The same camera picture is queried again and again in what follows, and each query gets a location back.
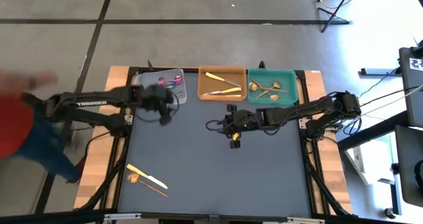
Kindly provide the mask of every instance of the orange tray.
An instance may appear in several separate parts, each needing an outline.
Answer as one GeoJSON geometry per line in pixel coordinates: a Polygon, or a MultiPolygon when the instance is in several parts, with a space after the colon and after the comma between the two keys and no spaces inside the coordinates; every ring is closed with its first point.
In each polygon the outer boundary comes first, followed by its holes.
{"type": "Polygon", "coordinates": [[[240,102],[247,97],[247,74],[244,66],[236,65],[202,65],[198,68],[198,88],[197,95],[200,100],[212,100],[212,101],[235,101],[240,102]],[[206,72],[212,73],[218,77],[230,80],[241,86],[241,91],[227,93],[223,95],[203,95],[213,91],[224,91],[232,89],[235,86],[212,79],[206,76],[206,72]],[[241,94],[240,97],[225,96],[241,94]]]}

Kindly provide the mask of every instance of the wooden table frame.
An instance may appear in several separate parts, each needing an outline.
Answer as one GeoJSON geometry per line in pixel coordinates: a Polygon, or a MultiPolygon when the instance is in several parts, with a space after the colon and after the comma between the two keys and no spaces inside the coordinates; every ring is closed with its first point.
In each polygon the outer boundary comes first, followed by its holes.
{"type": "MultiPolygon", "coordinates": [[[[132,76],[138,71],[138,67],[112,66],[109,71],[105,90],[109,91],[114,87],[127,85],[130,81],[132,81],[132,76]]],[[[300,104],[317,100],[326,95],[320,71],[296,71],[296,73],[300,104]]],[[[103,114],[113,114],[118,112],[125,111],[113,106],[100,107],[100,113],[103,114]]],[[[96,127],[93,132],[93,137],[102,134],[105,131],[106,130],[103,127],[96,127]]],[[[325,133],[325,136],[335,138],[334,134],[329,131],[325,133]]],[[[124,140],[125,139],[114,139],[113,137],[106,135],[94,140],[90,144],[87,162],[85,164],[85,169],[83,171],[83,176],[75,200],[75,208],[86,204],[89,198],[100,187],[104,181],[106,173],[110,172],[111,168],[116,163],[116,160],[120,157],[124,140]]],[[[308,143],[307,146],[308,149],[311,150],[311,143],[308,143]]],[[[318,142],[317,147],[317,151],[309,155],[311,162],[316,167],[320,176],[323,175],[326,186],[336,200],[346,211],[352,213],[352,206],[348,195],[348,188],[337,144],[331,140],[324,139],[318,142]]],[[[117,180],[122,181],[122,179],[123,172],[120,172],[119,175],[114,178],[107,189],[106,195],[102,197],[101,201],[96,205],[96,208],[104,209],[117,207],[120,184],[122,183],[117,182],[117,180]]],[[[312,180],[311,177],[308,177],[307,182],[312,213],[334,214],[334,211],[328,206],[326,200],[322,198],[322,194],[315,181],[312,180]]]]}

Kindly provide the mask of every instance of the teal tray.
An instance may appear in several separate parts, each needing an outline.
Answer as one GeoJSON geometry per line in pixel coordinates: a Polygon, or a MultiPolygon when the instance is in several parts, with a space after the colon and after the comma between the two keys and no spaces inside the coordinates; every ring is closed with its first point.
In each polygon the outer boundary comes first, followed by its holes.
{"type": "Polygon", "coordinates": [[[277,81],[281,84],[281,89],[286,92],[280,91],[269,91],[270,94],[279,95],[278,100],[271,100],[269,94],[264,94],[260,98],[257,98],[258,95],[264,92],[262,89],[257,91],[248,92],[248,101],[251,103],[261,103],[261,104],[278,104],[282,106],[291,106],[298,100],[298,91],[297,91],[297,81],[295,71],[284,70],[284,69],[249,69],[248,73],[248,83],[252,82],[252,79],[257,81],[264,88],[271,88],[273,82],[277,81]]]}

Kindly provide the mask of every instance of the gold spoon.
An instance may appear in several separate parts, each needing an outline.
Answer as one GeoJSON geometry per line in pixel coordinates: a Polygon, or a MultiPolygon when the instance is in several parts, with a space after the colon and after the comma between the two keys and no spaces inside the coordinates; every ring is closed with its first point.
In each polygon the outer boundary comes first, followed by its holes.
{"type": "Polygon", "coordinates": [[[279,99],[279,96],[276,95],[276,94],[273,94],[273,95],[270,95],[270,99],[271,100],[278,100],[279,99]]]}
{"type": "MultiPolygon", "coordinates": [[[[277,82],[277,81],[274,81],[274,82],[273,82],[273,86],[272,86],[272,88],[270,88],[270,89],[273,89],[273,88],[280,89],[280,87],[281,87],[280,83],[279,83],[279,82],[277,82]]],[[[269,91],[270,89],[266,89],[263,93],[261,93],[260,95],[258,95],[256,98],[260,98],[260,97],[261,97],[262,95],[264,95],[265,93],[268,93],[268,91],[269,91]]]]}
{"type": "Polygon", "coordinates": [[[267,90],[267,91],[279,91],[279,92],[286,92],[283,89],[272,89],[272,88],[263,88],[260,85],[257,85],[255,82],[250,82],[249,89],[251,91],[257,91],[258,89],[267,90]]]}
{"type": "Polygon", "coordinates": [[[148,184],[144,183],[143,181],[141,181],[141,180],[139,179],[139,174],[137,174],[136,172],[131,172],[131,173],[128,175],[127,180],[128,180],[131,184],[134,184],[134,183],[136,183],[136,182],[140,182],[140,183],[142,183],[142,184],[146,185],[147,187],[149,187],[150,189],[152,189],[152,190],[154,190],[154,191],[158,192],[159,194],[163,195],[164,197],[166,197],[166,198],[168,197],[166,194],[162,193],[160,190],[158,190],[158,189],[156,189],[156,188],[152,187],[151,185],[148,185],[148,184]]]}

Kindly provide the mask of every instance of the person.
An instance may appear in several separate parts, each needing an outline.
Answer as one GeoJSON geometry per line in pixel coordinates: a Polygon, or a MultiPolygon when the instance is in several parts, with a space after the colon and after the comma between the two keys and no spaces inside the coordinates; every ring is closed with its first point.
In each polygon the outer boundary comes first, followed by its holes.
{"type": "Polygon", "coordinates": [[[24,157],[69,183],[77,183],[85,160],[74,166],[63,153],[68,139],[21,98],[24,91],[57,82],[58,76],[49,71],[25,74],[0,70],[0,158],[24,157]]]}

